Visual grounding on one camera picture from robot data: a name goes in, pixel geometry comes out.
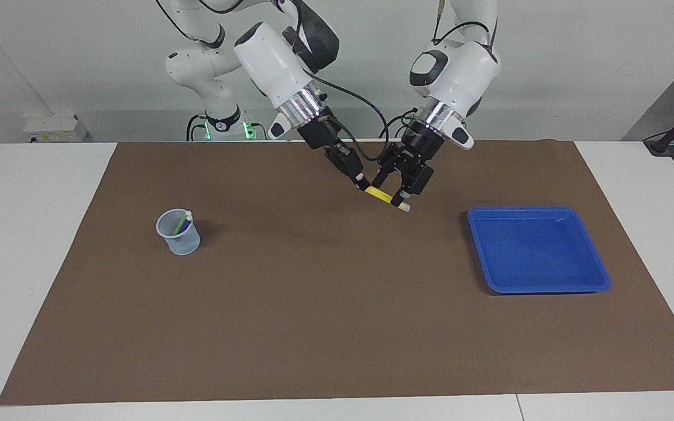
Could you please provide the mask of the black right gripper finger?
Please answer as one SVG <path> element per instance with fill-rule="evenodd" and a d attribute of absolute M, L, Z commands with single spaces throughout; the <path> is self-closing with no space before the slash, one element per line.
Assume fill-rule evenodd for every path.
<path fill-rule="evenodd" d="M 340 173 L 347 176 L 357 189 L 369 188 L 369 180 L 363 173 L 363 163 L 353 147 L 332 146 L 331 163 Z"/>

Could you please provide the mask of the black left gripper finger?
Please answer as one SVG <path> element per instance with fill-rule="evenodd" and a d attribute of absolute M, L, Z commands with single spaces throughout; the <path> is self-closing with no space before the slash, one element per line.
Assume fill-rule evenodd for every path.
<path fill-rule="evenodd" d="M 400 154 L 382 154 L 377 160 L 378 171 L 376 176 L 372 179 L 372 186 L 374 188 L 380 188 L 385 183 L 388 176 L 391 173 L 397 172 L 400 175 L 402 158 Z"/>
<path fill-rule="evenodd" d="M 420 195 L 434 174 L 427 164 L 396 164 L 395 169 L 401 175 L 401 186 L 393 195 L 393 205 L 399 206 L 412 195 Z"/>

